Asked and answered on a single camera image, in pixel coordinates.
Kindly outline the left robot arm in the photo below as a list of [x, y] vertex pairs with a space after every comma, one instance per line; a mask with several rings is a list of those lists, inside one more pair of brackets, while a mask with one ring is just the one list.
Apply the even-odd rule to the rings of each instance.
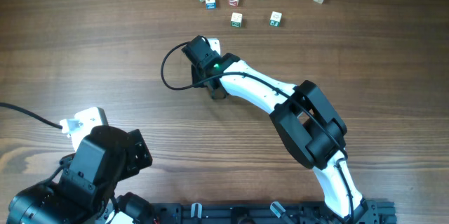
[[128, 192], [116, 196], [118, 182], [152, 165], [139, 130], [96, 126], [74, 154], [63, 157], [54, 183], [49, 177], [19, 192], [7, 223], [151, 223], [153, 206]]

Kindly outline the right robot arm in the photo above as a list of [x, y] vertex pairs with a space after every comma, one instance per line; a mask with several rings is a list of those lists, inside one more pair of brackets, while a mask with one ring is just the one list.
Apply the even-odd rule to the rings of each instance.
[[347, 166], [347, 126], [316, 84], [275, 80], [234, 54], [220, 55], [202, 36], [182, 52], [192, 64], [193, 86], [208, 88], [213, 98], [232, 95], [265, 111], [289, 154], [316, 175], [326, 206], [340, 220], [356, 220], [363, 196]]

